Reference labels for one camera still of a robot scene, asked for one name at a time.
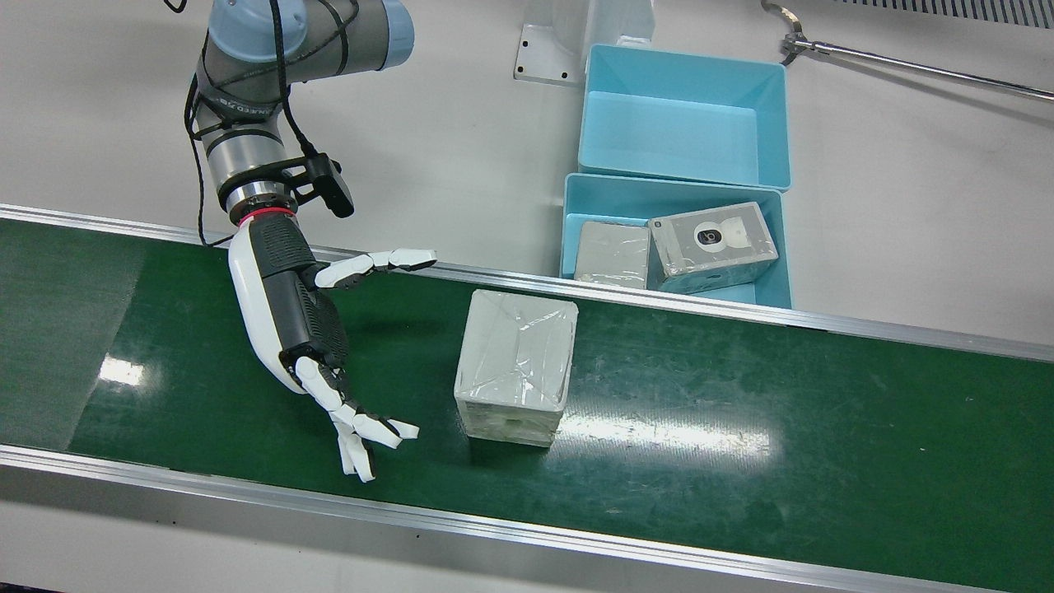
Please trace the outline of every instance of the green conveyor belt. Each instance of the green conveyor belt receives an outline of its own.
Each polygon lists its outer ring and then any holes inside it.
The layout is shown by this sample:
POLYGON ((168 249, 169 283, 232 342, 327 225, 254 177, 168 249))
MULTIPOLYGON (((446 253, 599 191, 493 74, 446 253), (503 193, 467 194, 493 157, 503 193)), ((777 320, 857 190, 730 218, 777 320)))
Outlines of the green conveyor belt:
POLYGON ((552 449, 470 441, 452 386, 476 286, 374 275, 334 293, 354 395, 422 435, 378 449, 362 485, 326 415, 253 357, 226 255, 0 220, 0 440, 976 587, 1054 584, 1052 364, 578 300, 552 449), (141 368, 138 384, 100 379, 104 360, 128 382, 141 368))

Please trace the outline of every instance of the cable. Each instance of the cable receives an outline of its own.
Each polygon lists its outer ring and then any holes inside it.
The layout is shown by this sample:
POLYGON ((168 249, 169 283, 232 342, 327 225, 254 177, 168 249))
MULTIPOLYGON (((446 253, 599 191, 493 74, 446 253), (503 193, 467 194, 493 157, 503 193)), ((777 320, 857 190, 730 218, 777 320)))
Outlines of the cable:
POLYGON ((172 2, 169 2, 169 0, 163 0, 163 2, 164 2, 164 5, 165 5, 165 6, 168 6, 169 8, 171 8, 171 9, 172 9, 172 12, 173 12, 173 13, 176 13, 177 15, 178 15, 179 13, 183 12, 183 8, 186 8, 186 7, 187 7, 187 0, 181 0, 181 1, 179 2, 179 5, 178 5, 178 6, 173 6, 173 5, 172 5, 172 2))
MULTIPOLYGON (((336 39, 337 37, 339 37, 340 35, 343 35, 345 32, 347 32, 348 27, 351 26, 352 21, 354 21, 355 18, 358 17, 358 0, 350 0, 350 2, 351 2, 351 6, 352 6, 351 16, 349 16, 347 19, 340 21, 340 24, 339 24, 339 26, 336 27, 336 31, 334 31, 332 34, 330 34, 330 36, 327 37, 326 39, 321 40, 314 47, 308 50, 307 52, 300 54, 299 56, 296 56, 295 58, 293 58, 291 60, 287 60, 286 61, 286 65, 297 64, 297 63, 299 63, 299 62, 301 62, 301 61, 310 58, 311 56, 317 54, 318 52, 321 52, 323 50, 326 48, 327 45, 329 45, 330 43, 332 43, 334 39, 336 39)), ((231 78, 228 78, 226 80, 220 80, 219 82, 215 82, 215 83, 213 83, 213 85, 216 86, 217 88, 222 90, 225 86, 228 86, 230 84, 234 84, 236 82, 241 82, 243 80, 249 80, 250 78, 256 78, 257 76, 264 76, 265 74, 270 74, 270 73, 272 73, 272 72, 274 72, 276 70, 278 70, 278 65, 277 64, 272 64, 272 65, 264 66, 264 67, 260 67, 260 68, 257 68, 257 70, 252 70, 252 71, 246 72, 243 74, 239 74, 237 76, 232 76, 231 78)))
POLYGON ((289 126, 293 130, 293 135, 296 136, 296 140, 300 143, 304 156, 315 156, 318 154, 318 151, 315 150, 315 145, 300 131, 300 126, 296 124, 296 120, 293 119, 293 110, 289 105, 290 88, 286 81, 286 40, 281 33, 281 13, 278 9, 278 0, 271 0, 271 17, 274 21, 274 55, 275 60, 278 62, 278 93, 281 97, 282 111, 286 112, 286 121, 289 122, 289 126))
POLYGON ((198 174, 198 240, 206 246, 215 246, 223 241, 230 240, 234 235, 226 236, 219 240, 209 242, 204 238, 204 172, 201 170, 201 156, 197 151, 197 142, 194 137, 194 112, 197 108, 197 75, 191 78, 190 88, 187 91, 187 102, 183 104, 183 127, 187 130, 187 137, 191 142, 191 151, 194 153, 194 166, 198 174))

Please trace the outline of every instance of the red ring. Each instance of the red ring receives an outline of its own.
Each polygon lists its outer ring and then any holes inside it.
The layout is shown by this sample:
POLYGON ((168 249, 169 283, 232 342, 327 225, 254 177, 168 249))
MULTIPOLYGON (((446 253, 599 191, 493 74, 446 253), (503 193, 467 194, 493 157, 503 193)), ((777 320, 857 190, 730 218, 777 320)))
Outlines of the red ring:
POLYGON ((249 218, 252 218, 253 216, 255 216, 257 214, 265 214, 267 212, 281 212, 282 214, 289 214, 290 216, 296 216, 296 214, 294 214, 293 211, 290 210, 289 207, 281 207, 279 205, 271 205, 269 207, 260 207, 259 210, 253 210, 252 212, 246 214, 245 216, 241 217, 240 220, 238 220, 238 225, 240 226, 242 222, 245 222, 246 220, 248 220, 249 218))

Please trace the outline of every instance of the light blue plastic bin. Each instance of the light blue plastic bin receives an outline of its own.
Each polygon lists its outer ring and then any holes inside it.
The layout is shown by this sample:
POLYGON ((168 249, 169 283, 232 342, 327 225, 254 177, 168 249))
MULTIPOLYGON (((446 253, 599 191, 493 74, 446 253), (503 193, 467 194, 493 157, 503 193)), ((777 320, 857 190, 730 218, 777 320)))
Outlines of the light blue plastic bin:
POLYGON ((780 192, 765 187, 572 173, 564 185, 564 237, 560 273, 574 277, 579 238, 586 220, 644 225, 649 218, 757 201, 776 242, 777 259, 752 283, 698 293, 709 299, 792 309, 780 192))
POLYGON ((579 170, 786 190, 786 68, 593 45, 579 170))

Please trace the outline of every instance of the white box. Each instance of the white box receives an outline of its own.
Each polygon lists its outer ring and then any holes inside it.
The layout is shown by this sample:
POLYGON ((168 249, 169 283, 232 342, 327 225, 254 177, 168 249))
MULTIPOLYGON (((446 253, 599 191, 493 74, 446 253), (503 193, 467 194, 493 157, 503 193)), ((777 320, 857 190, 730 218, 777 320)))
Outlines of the white box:
POLYGON ((472 293, 454 380, 466 435, 552 444, 567 406, 578 317, 566 301, 472 293))
POLYGON ((648 288, 692 294, 754 281, 779 258, 756 201, 648 220, 648 288))
POLYGON ((650 240, 647 226, 587 220, 582 224, 574 279, 647 288, 650 240))

